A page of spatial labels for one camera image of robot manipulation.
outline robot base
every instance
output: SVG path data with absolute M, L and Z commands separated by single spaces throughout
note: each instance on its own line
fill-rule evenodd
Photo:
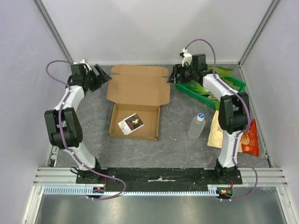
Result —
M 95 160 L 95 167 L 93 170 L 105 174 L 105 170 L 101 169 L 100 163 L 98 160 Z M 77 179 L 76 183 L 83 183 L 83 184 L 100 184 L 103 183 L 103 177 L 93 173 L 90 170 L 77 170 Z
M 219 183 L 227 183 L 231 179 L 234 183 L 239 184 L 241 179 L 241 172 L 238 170 L 237 166 L 234 167 L 222 167 L 219 163 L 218 159 L 216 161 L 216 166 L 214 169 L 215 178 L 218 180 Z

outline bottle cap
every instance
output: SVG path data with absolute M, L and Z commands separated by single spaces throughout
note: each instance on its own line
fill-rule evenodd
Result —
M 197 120 L 198 121 L 202 121 L 202 120 L 204 120 L 205 119 L 205 115 L 203 114 L 203 113 L 199 113 L 198 115 L 197 115 Z

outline plastic water bottle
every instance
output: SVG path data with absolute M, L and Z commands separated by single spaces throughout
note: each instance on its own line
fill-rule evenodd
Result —
M 206 124 L 205 115 L 203 113 L 198 114 L 195 118 L 192 119 L 188 136 L 193 139 L 198 139 L 202 130 L 204 129 Z

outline gray tabletop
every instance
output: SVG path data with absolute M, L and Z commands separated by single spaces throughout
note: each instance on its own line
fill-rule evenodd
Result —
M 162 65 L 172 69 L 172 65 Z M 237 65 L 233 76 L 241 79 Z M 111 74 L 111 66 L 101 66 Z M 220 149 L 207 146 L 215 110 L 189 97 L 171 86 L 169 104 L 161 106 L 159 141 L 113 139 L 108 135 L 114 103 L 106 99 L 107 84 L 94 93 L 88 92 L 81 101 L 77 116 L 83 129 L 83 142 L 102 167 L 207 167 L 212 168 Z M 198 140 L 187 136 L 192 118 L 204 113 L 206 126 Z M 260 156 L 238 153 L 238 164 L 256 168 L 268 167 L 266 155 L 260 144 Z M 56 166 L 76 166 L 75 161 L 63 150 L 57 156 Z

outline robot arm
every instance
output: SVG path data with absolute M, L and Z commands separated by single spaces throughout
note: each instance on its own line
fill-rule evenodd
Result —
M 44 114 L 50 143 L 70 154 L 81 171 L 86 171 L 87 169 L 79 161 L 91 169 L 97 171 L 100 169 L 97 159 L 89 153 L 82 142 L 82 128 L 76 115 L 79 103 L 85 97 L 87 91 L 95 91 L 111 79 L 99 65 L 94 67 L 95 71 L 84 61 L 81 61 L 79 64 L 72 64 L 72 75 L 68 78 L 70 89 L 66 88 L 59 104 L 53 110 L 46 111 Z M 63 101 L 68 94 L 69 96 L 64 103 Z M 64 138 L 70 150 L 65 149 L 59 129 L 58 111 L 61 104 L 63 104 L 62 126 Z
M 242 103 L 235 94 L 238 94 L 246 103 L 249 109 L 249 97 L 247 93 L 239 93 L 227 84 L 225 84 L 213 70 L 208 70 L 206 64 L 206 55 L 191 55 L 183 49 L 180 56 L 183 57 L 182 64 L 173 66 L 173 72 L 168 82 L 170 83 L 188 83 L 195 80 L 203 87 L 207 88 L 219 100 L 219 117 L 220 127 L 223 129 L 223 141 L 221 153 L 217 160 L 215 171 L 216 176 L 222 177 L 229 174 L 233 175 L 237 167 L 236 162 L 237 149 L 242 134 L 247 125 L 247 116 Z

